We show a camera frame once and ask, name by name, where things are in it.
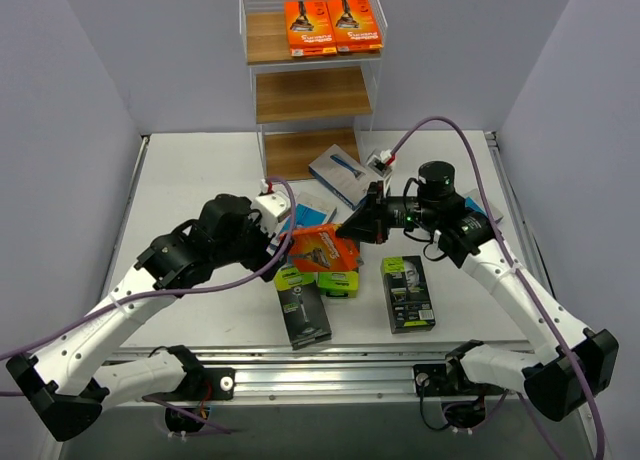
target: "gray wall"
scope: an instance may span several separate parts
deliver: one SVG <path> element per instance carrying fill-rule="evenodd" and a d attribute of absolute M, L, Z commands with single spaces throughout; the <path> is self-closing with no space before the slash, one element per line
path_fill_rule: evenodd
<path fill-rule="evenodd" d="M 569 2 L 501 140 L 558 298 L 620 341 L 598 402 L 616 458 L 640 450 L 638 2 Z"/>
<path fill-rule="evenodd" d="M 95 302 L 140 144 L 66 0 L 0 0 L 0 351 Z M 15 390 L 4 367 L 0 389 Z M 0 399 L 2 458 L 35 458 L 43 429 Z"/>
<path fill-rule="evenodd" d="M 381 0 L 375 128 L 502 125 L 568 0 Z M 143 132 L 253 129 L 238 0 L 69 0 Z"/>

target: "white table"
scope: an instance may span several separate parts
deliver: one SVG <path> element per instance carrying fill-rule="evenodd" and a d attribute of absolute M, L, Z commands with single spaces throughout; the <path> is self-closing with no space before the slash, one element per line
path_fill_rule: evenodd
<path fill-rule="evenodd" d="M 480 165 L 491 201 L 501 209 L 501 228 L 515 253 L 520 255 L 514 226 L 482 132 L 467 132 Z M 365 158 L 373 148 L 391 147 L 402 132 L 373 132 L 361 139 Z M 398 155 L 392 194 L 400 195 L 410 176 L 429 160 L 445 160 L 456 167 L 456 189 L 460 193 L 476 187 L 466 151 L 453 132 L 418 132 Z M 171 231 L 187 218 L 197 218 L 202 205 L 218 193 L 254 197 L 262 168 L 254 133 L 159 134 L 151 137 L 131 211 L 126 223 L 114 274 L 113 287 L 136 257 L 158 235 Z M 326 196 L 338 204 L 336 221 L 351 210 L 315 180 L 294 182 L 296 192 Z M 331 351 L 345 347 L 378 349 L 420 344 L 446 351 L 469 339 L 505 344 L 525 340 L 511 319 L 479 286 L 449 261 L 424 261 L 436 313 L 430 332 L 392 335 L 382 289 L 380 263 L 383 257 L 420 255 L 422 245 L 392 231 L 382 246 L 363 245 L 360 290 L 357 298 L 325 300 L 333 338 L 305 352 Z M 222 284 L 246 276 L 240 266 L 214 272 L 209 284 Z M 205 295 L 192 295 L 160 312 L 124 345 L 148 349 L 157 345 L 184 344 L 194 348 L 290 349 L 275 288 L 255 280 L 242 287 Z"/>

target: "black cable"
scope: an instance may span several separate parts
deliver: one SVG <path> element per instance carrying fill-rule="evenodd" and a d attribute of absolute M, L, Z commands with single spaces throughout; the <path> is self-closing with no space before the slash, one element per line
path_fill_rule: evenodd
<path fill-rule="evenodd" d="M 252 213 L 257 213 L 258 216 L 253 220 L 253 224 L 257 225 L 258 222 L 260 222 L 260 220 L 262 219 L 262 212 L 260 210 L 258 210 L 257 208 L 252 208 L 249 211 L 249 215 L 251 215 Z"/>
<path fill-rule="evenodd" d="M 448 429 L 451 426 L 451 423 L 449 423 L 449 421 L 447 421 L 447 423 L 445 423 L 441 427 L 434 427 L 432 425 L 429 425 L 429 422 L 427 422 L 427 419 L 424 418 L 424 387 L 428 381 L 429 379 L 427 378 L 423 380 L 422 383 L 420 384 L 420 417 L 422 418 L 422 423 L 424 423 L 425 426 L 432 432 L 444 432 L 446 429 Z"/>
<path fill-rule="evenodd" d="M 433 245 L 433 242 L 427 244 L 424 246 L 424 248 L 422 249 L 422 255 L 424 256 L 424 258 L 426 258 L 427 260 L 429 260 L 430 262 L 439 262 L 441 260 L 444 260 L 445 258 L 447 258 L 447 254 L 443 253 L 442 255 L 440 255 L 439 257 L 436 258 L 431 258 L 427 256 L 427 247 L 429 247 L 429 245 Z"/>
<path fill-rule="evenodd" d="M 420 186 L 420 183 L 418 183 L 418 181 L 413 177 L 409 178 L 407 183 L 404 184 L 404 190 L 402 191 L 402 206 L 404 207 L 405 215 L 409 214 L 409 209 L 407 208 L 407 194 L 409 193 L 409 187 L 411 187 L 412 183 Z"/>
<path fill-rule="evenodd" d="M 413 240 L 415 242 L 428 243 L 429 245 L 431 245 L 433 243 L 433 241 L 430 238 L 418 238 L 418 237 L 414 237 L 413 235 L 409 235 L 409 231 L 408 230 L 402 230 L 402 233 L 404 234 L 405 237 L 410 238 L 411 240 Z"/>
<path fill-rule="evenodd" d="M 479 395 L 475 400 L 470 402 L 461 402 L 453 408 L 448 408 L 444 412 L 444 417 L 452 427 L 459 429 L 474 428 L 469 425 L 470 415 L 482 414 L 483 419 L 486 418 L 486 405 L 484 403 L 485 395 Z"/>
<path fill-rule="evenodd" d="M 156 353 L 158 350 L 164 348 L 165 350 L 169 350 L 167 347 L 165 347 L 164 345 L 160 345 L 159 347 L 154 348 L 153 350 L 151 350 L 151 353 L 149 354 L 149 357 L 147 358 L 151 358 L 153 357 L 153 354 Z"/>

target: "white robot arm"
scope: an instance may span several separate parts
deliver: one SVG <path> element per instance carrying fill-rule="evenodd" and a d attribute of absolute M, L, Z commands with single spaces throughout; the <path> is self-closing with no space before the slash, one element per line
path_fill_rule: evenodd
<path fill-rule="evenodd" d="M 279 192 L 253 201 L 218 195 L 205 204 L 198 220 L 156 238 L 88 315 L 115 308 L 36 352 L 12 357 L 7 369 L 54 438 L 73 438 L 103 410 L 121 403 L 157 392 L 189 397 L 201 388 L 204 367 L 183 346 L 134 362 L 103 365 L 148 319 L 179 298 L 175 289 L 203 283 L 216 268 L 230 263 L 264 270 L 272 260 L 267 247 L 290 211 L 289 199 Z M 261 274 L 263 280 L 273 278 L 284 258 Z M 136 298 L 154 290 L 158 294 L 153 298 Z"/>
<path fill-rule="evenodd" d="M 380 155 L 373 159 L 376 161 L 384 171 Z M 541 413 L 552 420 L 561 420 L 582 405 L 585 396 L 556 335 L 542 318 L 519 275 L 524 276 L 578 358 L 594 394 L 609 385 L 618 342 L 607 330 L 592 332 L 558 304 L 500 239 L 509 257 L 505 258 L 489 219 L 465 206 L 464 198 L 455 191 L 454 177 L 452 165 L 436 161 L 420 167 L 418 179 L 407 182 L 401 197 L 387 196 L 385 181 L 372 183 L 365 202 L 338 229 L 337 235 L 381 244 L 392 228 L 427 231 L 458 268 L 493 296 L 533 349 L 533 353 L 519 353 L 470 341 L 447 355 L 448 374 L 441 381 L 454 384 L 459 393 L 469 391 L 473 384 L 526 393 Z M 418 185 L 415 197 L 407 196 L 411 183 Z"/>

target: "shelf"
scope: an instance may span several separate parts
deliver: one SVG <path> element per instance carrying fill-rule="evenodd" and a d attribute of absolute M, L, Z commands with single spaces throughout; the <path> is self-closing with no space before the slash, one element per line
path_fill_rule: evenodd
<path fill-rule="evenodd" d="M 247 64 L 309 63 L 331 60 L 375 60 L 380 52 L 341 53 L 318 57 L 292 57 L 287 41 L 284 12 L 247 15 Z"/>
<path fill-rule="evenodd" d="M 360 67 L 256 75 L 258 123 L 371 113 Z"/>
<path fill-rule="evenodd" d="M 351 128 L 265 135 L 267 175 L 279 175 L 287 180 L 313 178 L 309 164 L 333 144 L 360 160 Z"/>

